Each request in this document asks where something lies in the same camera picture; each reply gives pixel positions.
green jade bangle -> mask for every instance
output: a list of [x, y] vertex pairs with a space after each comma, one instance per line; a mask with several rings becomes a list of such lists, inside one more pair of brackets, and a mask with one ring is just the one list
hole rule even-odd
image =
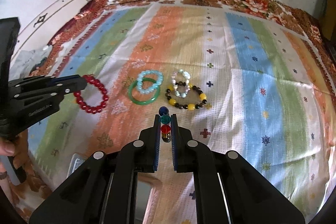
[[[146, 77], [145, 77], [145, 78], [142, 79], [142, 82], [152, 82], [152, 83], [156, 83], [156, 80], [154, 80], [154, 79], [152, 79], [152, 78], [146, 78]], [[159, 94], [160, 94], [160, 86], [157, 87], [154, 96], [153, 96], [151, 99], [149, 99], [148, 101], [138, 101], [138, 100], [136, 100], [136, 99], [133, 97], [133, 95], [132, 95], [132, 90], [136, 87], [137, 84], [138, 84], [138, 81], [136, 80], [136, 81], [134, 81], [134, 82], [129, 86], [129, 88], [128, 88], [128, 97], [130, 98], [130, 100], [131, 100], [134, 104], [141, 105], [141, 106], [145, 106], [145, 105], [148, 105], [148, 104], [154, 102], [154, 101], [158, 98], [158, 96], [159, 96]]]

light blue bead bracelet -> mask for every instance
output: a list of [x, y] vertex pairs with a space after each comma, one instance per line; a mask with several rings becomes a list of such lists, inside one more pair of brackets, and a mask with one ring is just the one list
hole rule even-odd
[[[151, 74], [155, 74], [157, 75], [157, 80], [156, 83], [154, 83], [151, 87], [149, 87], [148, 89], [144, 90], [142, 88], [142, 79], [145, 75], [151, 75]], [[144, 70], [141, 73], [139, 73], [138, 78], [137, 78], [137, 85], [136, 85], [136, 89], [141, 93], [141, 94], [149, 94], [150, 92], [153, 92], [154, 90], [156, 90], [158, 88], [158, 86], [160, 86], [163, 82], [163, 74], [157, 70]]]

blue bead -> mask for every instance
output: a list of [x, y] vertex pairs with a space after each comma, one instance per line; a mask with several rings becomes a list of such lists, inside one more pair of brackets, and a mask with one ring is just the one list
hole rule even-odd
[[169, 109], [167, 109], [165, 106], [160, 107], [159, 109], [159, 115], [169, 115]]
[[161, 116], [161, 122], [163, 124], [169, 124], [170, 123], [170, 117], [169, 117], [169, 115], [162, 115]]

orange stripe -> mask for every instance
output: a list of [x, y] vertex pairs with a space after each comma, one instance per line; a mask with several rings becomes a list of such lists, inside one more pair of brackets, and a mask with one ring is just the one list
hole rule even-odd
[[291, 33], [285, 31], [284, 33], [292, 44], [292, 47], [297, 52], [310, 81], [313, 83], [314, 95], [322, 112], [325, 139], [329, 146], [334, 146], [336, 143], [336, 138], [334, 136], [334, 128], [336, 128], [336, 113], [333, 107], [332, 96], [329, 94], [323, 75], [316, 64], [315, 59], [306, 48], [304, 42]]
[[[158, 109], [154, 109], [154, 104], [147, 106], [134, 104], [128, 98], [127, 88], [124, 87], [122, 82], [127, 81], [128, 77], [136, 79], [142, 70], [155, 69], [160, 71], [161, 64], [167, 58], [167, 50], [170, 49], [171, 43], [176, 37], [176, 29], [179, 26], [179, 18], [182, 17], [183, 11], [184, 8], [182, 7], [161, 7], [153, 17], [142, 40], [134, 48], [129, 60], [121, 69], [118, 80], [109, 92], [109, 104], [104, 109], [104, 115], [100, 117], [90, 137], [86, 151], [87, 156], [94, 153], [97, 148], [103, 149], [106, 153], [119, 151], [127, 143], [136, 140], [141, 130], [152, 126], [154, 114], [157, 113]], [[151, 35], [159, 35], [160, 38], [149, 41], [148, 37]], [[146, 51], [143, 47], [147, 47], [148, 45], [152, 49]], [[138, 59], [145, 61], [146, 65], [141, 68], [133, 68], [132, 62]], [[136, 99], [148, 100], [148, 98], [152, 97], [152, 94], [140, 95], [135, 89], [133, 90], [133, 94]], [[118, 99], [124, 103], [128, 110], [117, 115], [112, 114], [113, 102], [116, 102]], [[99, 137], [102, 133], [108, 134], [112, 139], [113, 147], [105, 148], [100, 146], [98, 139], [100, 139]]]

red bead bracelet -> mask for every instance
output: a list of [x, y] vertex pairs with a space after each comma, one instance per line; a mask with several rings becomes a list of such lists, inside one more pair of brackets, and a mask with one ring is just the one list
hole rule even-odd
[[74, 92], [73, 95], [76, 97], [76, 102], [79, 104], [80, 108], [85, 110], [86, 113], [92, 113], [96, 114], [97, 112], [100, 113], [103, 108], [106, 107], [106, 101], [109, 100], [109, 97], [107, 96], [107, 89], [105, 88], [104, 84], [102, 84], [98, 79], [96, 79], [93, 75], [83, 75], [82, 76], [89, 84], [94, 85], [97, 87], [102, 96], [102, 101], [100, 105], [97, 106], [89, 106], [81, 96], [81, 92]]

